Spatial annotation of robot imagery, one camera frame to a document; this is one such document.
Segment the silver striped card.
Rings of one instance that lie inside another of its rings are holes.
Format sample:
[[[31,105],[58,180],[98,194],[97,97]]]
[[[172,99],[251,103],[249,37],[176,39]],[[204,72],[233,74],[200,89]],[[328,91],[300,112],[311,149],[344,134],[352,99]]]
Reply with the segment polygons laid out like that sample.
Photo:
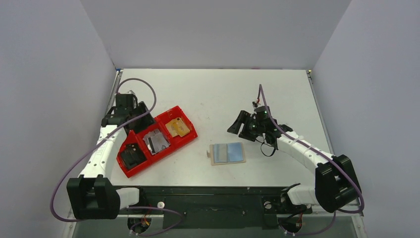
[[[143,141],[152,155],[160,153],[170,147],[169,141],[159,129],[147,133],[143,137]]]

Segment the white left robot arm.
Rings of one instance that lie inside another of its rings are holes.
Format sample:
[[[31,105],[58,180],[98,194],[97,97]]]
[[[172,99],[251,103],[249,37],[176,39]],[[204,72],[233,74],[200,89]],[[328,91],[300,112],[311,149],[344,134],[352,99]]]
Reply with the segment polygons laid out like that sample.
[[[115,219],[129,207],[135,213],[147,209],[148,200],[136,187],[122,188],[109,180],[119,150],[129,132],[152,125],[153,117],[133,92],[116,94],[115,106],[101,121],[97,148],[77,178],[70,178],[66,189],[76,220]]]

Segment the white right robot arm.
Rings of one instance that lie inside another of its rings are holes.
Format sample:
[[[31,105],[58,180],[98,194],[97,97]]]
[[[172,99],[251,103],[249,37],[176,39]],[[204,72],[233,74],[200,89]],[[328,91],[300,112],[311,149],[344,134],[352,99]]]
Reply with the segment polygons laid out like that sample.
[[[313,173],[313,186],[297,183],[280,197],[279,205],[286,212],[299,205],[319,205],[333,213],[343,211],[344,206],[362,197],[354,167],[347,156],[336,156],[314,147],[291,127],[271,119],[269,108],[257,107],[252,114],[241,110],[227,132],[252,142],[262,137],[274,151],[288,154]]]

